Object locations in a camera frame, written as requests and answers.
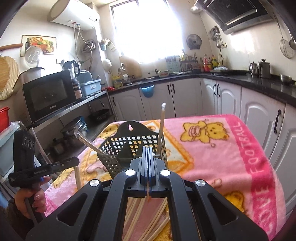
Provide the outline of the chopstick pair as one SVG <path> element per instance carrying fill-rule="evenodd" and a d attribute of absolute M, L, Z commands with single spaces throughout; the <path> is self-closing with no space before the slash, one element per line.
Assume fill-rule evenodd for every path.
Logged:
<path fill-rule="evenodd" d="M 169 215 L 166 214 L 162 222 L 159 222 L 161 220 L 162 214 L 165 211 L 167 205 L 168 205 L 167 199 L 163 198 L 163 201 L 160 207 L 156 211 L 156 214 L 152 218 L 151 222 L 145 229 L 142 236 L 139 238 L 140 241 L 154 240 L 159 235 L 159 233 L 163 230 L 166 224 L 170 221 Z"/>
<path fill-rule="evenodd" d="M 166 103 L 163 102 L 161 104 L 161 119 L 160 119 L 160 124 L 159 124 L 157 155 L 159 155 L 161 153 L 161 143 L 162 143 L 162 136 L 163 136 L 163 129 L 164 129 L 165 114 L 166 114 Z"/>
<path fill-rule="evenodd" d="M 134 214 L 134 217 L 133 217 L 133 220 L 131 221 L 131 224 L 130 226 L 128 227 L 128 230 L 127 230 L 127 233 L 125 235 L 125 238 L 123 240 L 130 240 L 130 237 L 132 236 L 132 233 L 135 229 L 135 225 L 137 224 L 137 221 L 139 219 L 139 216 L 142 212 L 142 209 L 144 207 L 144 204 L 145 204 L 145 201 L 146 201 L 146 197 L 145 198 L 142 198 L 136 211 L 135 211 L 135 214 Z"/>
<path fill-rule="evenodd" d="M 76 187 L 77 187 L 77 190 L 79 191 L 82 188 L 79 166 L 74 167 L 74 174 L 75 174 Z"/>
<path fill-rule="evenodd" d="M 74 136 L 83 144 L 88 146 L 90 149 L 94 150 L 97 154 L 106 156 L 106 153 L 96 147 L 93 142 L 89 141 L 86 137 L 84 137 L 78 130 L 74 130 Z"/>

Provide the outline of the steel stacked pots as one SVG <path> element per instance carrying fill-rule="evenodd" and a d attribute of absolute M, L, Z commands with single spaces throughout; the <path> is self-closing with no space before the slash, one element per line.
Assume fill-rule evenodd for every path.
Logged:
<path fill-rule="evenodd" d="M 63 139 L 67 140 L 74 136 L 74 131 L 78 130 L 84 136 L 88 133 L 88 126 L 83 116 L 78 116 L 71 122 L 69 122 L 65 127 L 62 128 L 61 133 Z"/>

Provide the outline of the fruit picture on wall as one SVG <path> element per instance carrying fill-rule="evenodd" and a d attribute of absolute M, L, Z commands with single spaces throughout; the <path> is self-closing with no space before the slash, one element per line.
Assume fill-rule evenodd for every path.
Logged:
<path fill-rule="evenodd" d="M 44 55 L 51 55 L 57 49 L 56 37 L 41 36 L 41 35 L 22 35 L 20 56 L 24 57 L 25 52 L 31 46 L 38 47 Z"/>

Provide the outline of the blue plastic storage box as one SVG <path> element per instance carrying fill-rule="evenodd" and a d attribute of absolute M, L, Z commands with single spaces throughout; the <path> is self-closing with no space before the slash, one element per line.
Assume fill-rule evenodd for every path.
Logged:
<path fill-rule="evenodd" d="M 89 96 L 91 94 L 101 91 L 101 79 L 88 81 L 85 83 L 80 83 L 81 92 L 83 97 Z"/>

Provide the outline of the steel kettle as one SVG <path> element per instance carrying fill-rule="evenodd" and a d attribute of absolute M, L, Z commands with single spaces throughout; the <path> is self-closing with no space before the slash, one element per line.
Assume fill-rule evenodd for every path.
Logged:
<path fill-rule="evenodd" d="M 258 64 L 256 64 L 255 62 L 250 63 L 249 71 L 251 72 L 252 76 L 258 77 L 259 76 Z"/>

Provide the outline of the wrapped chopstick pair leaning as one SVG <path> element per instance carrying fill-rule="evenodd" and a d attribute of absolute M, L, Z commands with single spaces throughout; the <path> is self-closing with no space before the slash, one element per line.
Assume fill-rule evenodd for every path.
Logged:
<path fill-rule="evenodd" d="M 89 141 L 86 137 L 84 137 L 78 130 L 74 130 L 74 136 L 83 144 L 88 146 L 90 149 L 94 150 L 97 154 L 106 156 L 106 153 L 96 147 L 93 142 Z"/>

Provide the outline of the blue hanging bin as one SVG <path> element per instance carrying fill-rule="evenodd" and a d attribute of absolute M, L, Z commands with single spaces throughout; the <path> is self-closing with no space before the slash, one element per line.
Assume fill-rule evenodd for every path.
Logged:
<path fill-rule="evenodd" d="M 143 96 L 146 98 L 151 98 L 154 95 L 154 85 L 147 87 L 140 87 L 139 90 L 142 92 Z"/>

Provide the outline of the dark green utensil basket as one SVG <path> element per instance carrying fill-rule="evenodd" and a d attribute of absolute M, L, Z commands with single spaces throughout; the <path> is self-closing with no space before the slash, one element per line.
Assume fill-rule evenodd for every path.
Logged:
<path fill-rule="evenodd" d="M 158 140 L 158 132 L 151 131 L 138 121 L 125 121 L 114 135 L 100 145 L 99 149 L 104 154 L 97 153 L 97 156 L 111 178 L 128 169 L 131 160 L 141 157 L 144 146 L 151 147 L 154 156 L 167 164 L 165 138 L 162 137 L 160 146 Z"/>

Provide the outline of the black wok pan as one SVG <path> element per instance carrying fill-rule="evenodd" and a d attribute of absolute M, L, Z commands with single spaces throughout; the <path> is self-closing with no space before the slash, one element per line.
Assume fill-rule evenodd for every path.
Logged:
<path fill-rule="evenodd" d="M 109 115 L 110 115 L 110 109 L 104 108 L 90 114 L 89 118 L 93 121 L 100 122 L 108 119 Z"/>

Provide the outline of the pink cartoon bear blanket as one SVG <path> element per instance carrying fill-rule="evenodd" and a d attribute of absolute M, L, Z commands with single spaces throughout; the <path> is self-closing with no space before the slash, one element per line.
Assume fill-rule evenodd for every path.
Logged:
<path fill-rule="evenodd" d="M 272 240 L 285 224 L 282 185 L 249 128 L 231 114 L 166 119 L 164 123 L 168 169 L 183 179 L 205 180 Z M 86 148 L 79 156 L 82 185 L 111 176 Z M 46 216 L 77 192 L 74 169 L 65 170 L 46 190 Z M 163 198 L 146 199 L 130 240 L 139 240 Z M 170 223 L 154 240 L 171 240 Z"/>

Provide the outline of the wall mounted small fan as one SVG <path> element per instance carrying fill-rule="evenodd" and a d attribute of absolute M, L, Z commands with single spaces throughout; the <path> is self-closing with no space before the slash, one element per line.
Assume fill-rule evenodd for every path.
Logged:
<path fill-rule="evenodd" d="M 186 43 L 190 50 L 199 50 L 202 45 L 202 39 L 196 34 L 190 34 L 186 39 Z"/>

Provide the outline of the red plastic bucket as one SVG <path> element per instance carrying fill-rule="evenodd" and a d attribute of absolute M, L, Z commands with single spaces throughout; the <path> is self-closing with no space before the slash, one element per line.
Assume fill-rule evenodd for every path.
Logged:
<path fill-rule="evenodd" d="M 9 109 L 8 106 L 0 109 L 0 132 L 9 126 Z"/>

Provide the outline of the wrapped chopstick pair upright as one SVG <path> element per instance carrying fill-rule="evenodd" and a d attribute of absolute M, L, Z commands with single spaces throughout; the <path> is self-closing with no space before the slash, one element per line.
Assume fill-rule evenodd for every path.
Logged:
<path fill-rule="evenodd" d="M 161 119 L 160 119 L 160 124 L 159 124 L 157 155 L 159 155 L 161 153 L 161 143 L 162 143 L 162 136 L 163 136 L 163 129 L 164 129 L 165 114 L 166 114 L 166 103 L 163 102 L 161 104 Z"/>

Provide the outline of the black range hood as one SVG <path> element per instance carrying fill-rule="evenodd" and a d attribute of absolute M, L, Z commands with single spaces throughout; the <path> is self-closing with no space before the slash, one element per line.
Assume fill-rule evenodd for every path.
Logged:
<path fill-rule="evenodd" d="M 203 0 L 196 1 L 195 6 L 207 13 L 226 35 L 272 20 L 264 5 L 256 0 Z"/>

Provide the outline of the black microwave oven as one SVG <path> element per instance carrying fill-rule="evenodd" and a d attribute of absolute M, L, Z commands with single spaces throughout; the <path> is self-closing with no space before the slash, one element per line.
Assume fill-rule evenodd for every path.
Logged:
<path fill-rule="evenodd" d="M 22 92 L 30 125 L 77 101 L 68 70 L 25 83 Z"/>

